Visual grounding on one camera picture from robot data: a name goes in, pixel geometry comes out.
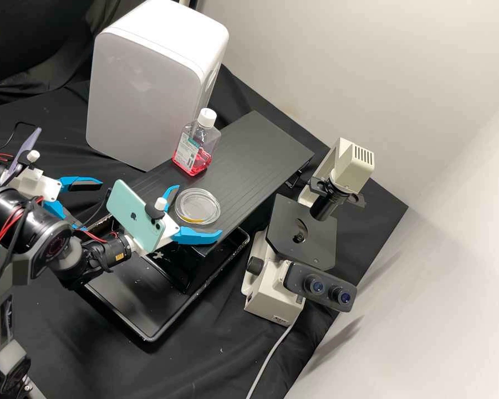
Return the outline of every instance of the black tablecloth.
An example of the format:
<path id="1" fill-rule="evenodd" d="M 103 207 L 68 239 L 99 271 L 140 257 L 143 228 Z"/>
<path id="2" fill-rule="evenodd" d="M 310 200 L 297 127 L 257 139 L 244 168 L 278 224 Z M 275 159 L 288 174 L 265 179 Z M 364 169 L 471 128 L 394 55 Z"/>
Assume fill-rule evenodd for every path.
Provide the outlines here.
<path id="1" fill-rule="evenodd" d="M 40 125 L 38 167 L 46 175 L 93 176 L 105 182 L 99 192 L 61 196 L 73 213 L 87 215 L 86 209 L 101 199 L 115 179 L 131 181 L 141 172 L 89 148 L 85 142 L 86 103 L 81 99 L 88 86 L 74 89 L 78 94 L 62 89 L 0 106 L 0 142 L 17 120 Z M 224 68 L 211 106 L 218 111 L 219 125 L 256 109 L 314 151 L 317 155 L 303 179 L 327 151 Z M 7 150 L 15 152 L 28 134 L 29 130 L 21 129 Z M 281 192 L 293 196 L 300 186 L 294 191 L 283 186 Z M 406 205 L 374 181 L 368 182 L 364 193 L 369 205 L 363 212 L 340 209 L 336 215 L 339 257 L 333 273 L 353 283 L 360 280 L 406 210 Z M 264 227 L 272 204 L 270 198 L 242 227 L 248 233 Z M 245 397 L 262 361 L 284 331 L 243 311 L 240 287 L 248 251 L 154 346 L 137 342 L 109 315 L 102 317 L 82 297 L 64 290 L 50 271 L 28 287 L 15 288 L 16 338 L 33 360 L 31 378 L 48 398 Z M 335 312 L 307 302 L 254 397 L 283 397 L 335 317 Z"/>

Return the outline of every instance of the petri dish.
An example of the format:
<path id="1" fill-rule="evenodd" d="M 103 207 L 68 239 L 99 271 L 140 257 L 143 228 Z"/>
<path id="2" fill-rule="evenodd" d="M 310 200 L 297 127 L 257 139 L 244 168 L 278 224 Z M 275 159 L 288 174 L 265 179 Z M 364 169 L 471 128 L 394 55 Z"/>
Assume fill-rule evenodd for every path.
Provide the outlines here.
<path id="1" fill-rule="evenodd" d="M 220 217 L 218 200 L 203 188 L 188 188 L 176 198 L 179 219 L 192 224 L 211 224 Z"/>

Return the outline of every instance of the black cloth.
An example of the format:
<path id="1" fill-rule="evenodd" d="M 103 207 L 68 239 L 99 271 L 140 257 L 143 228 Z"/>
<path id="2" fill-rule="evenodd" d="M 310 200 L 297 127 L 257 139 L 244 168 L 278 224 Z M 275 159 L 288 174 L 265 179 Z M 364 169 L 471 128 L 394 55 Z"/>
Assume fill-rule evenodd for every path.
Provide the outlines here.
<path id="1" fill-rule="evenodd" d="M 43 132 L 37 148 L 42 157 L 38 166 L 46 175 L 93 176 L 105 183 L 99 192 L 61 196 L 66 207 L 76 215 L 84 211 L 85 217 L 90 213 L 86 209 L 102 198 L 115 179 L 131 181 L 141 172 L 89 148 L 82 99 L 86 87 L 75 86 L 74 90 L 0 106 L 0 142 L 16 120 L 40 124 Z M 303 179 L 327 151 L 225 68 L 211 106 L 218 111 L 219 124 L 256 109 L 314 151 L 317 155 Z M 20 131 L 7 149 L 15 152 L 28 133 Z M 380 215 L 369 221 L 371 213 L 364 219 L 357 217 L 356 225 L 342 228 L 347 239 L 339 240 L 343 250 L 340 262 L 348 268 L 340 273 L 350 273 L 355 283 L 406 210 L 406 205 L 375 182 L 370 181 L 367 189 L 369 205 L 374 205 L 365 211 L 371 208 Z M 286 186 L 280 191 L 294 195 Z M 264 227 L 272 203 L 271 197 L 242 227 L 248 233 Z M 104 318 L 76 293 L 64 290 L 50 271 L 28 287 L 15 288 L 16 338 L 33 359 L 31 378 L 48 398 L 244 398 L 264 358 L 284 332 L 283 327 L 243 310 L 240 287 L 248 251 L 249 247 L 153 346 L 138 342 L 106 310 L 97 307 Z M 307 302 L 254 397 L 283 397 L 335 317 L 335 312 Z"/>
<path id="2" fill-rule="evenodd" d="M 0 0 L 0 104 L 90 77 L 94 37 L 142 0 Z"/>

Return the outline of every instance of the flask label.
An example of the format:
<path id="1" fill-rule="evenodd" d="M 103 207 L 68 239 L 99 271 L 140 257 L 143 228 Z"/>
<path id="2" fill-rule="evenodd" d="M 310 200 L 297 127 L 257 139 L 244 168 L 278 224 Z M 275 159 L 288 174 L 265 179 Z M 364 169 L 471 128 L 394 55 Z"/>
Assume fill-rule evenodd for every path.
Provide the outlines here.
<path id="1" fill-rule="evenodd" d="M 183 133 L 174 158 L 177 163 L 190 170 L 192 169 L 192 165 L 194 165 L 199 148 L 198 143 Z"/>

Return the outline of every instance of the white wall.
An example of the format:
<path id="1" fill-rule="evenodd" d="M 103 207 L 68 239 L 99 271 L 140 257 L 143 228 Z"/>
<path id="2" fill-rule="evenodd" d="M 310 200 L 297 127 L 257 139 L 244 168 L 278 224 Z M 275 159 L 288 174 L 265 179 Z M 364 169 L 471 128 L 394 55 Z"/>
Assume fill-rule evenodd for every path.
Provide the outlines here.
<path id="1" fill-rule="evenodd" d="M 499 108 L 499 0 L 200 3 L 236 76 L 408 204 Z"/>
<path id="2" fill-rule="evenodd" d="M 499 398 L 499 113 L 433 188 L 287 399 Z"/>

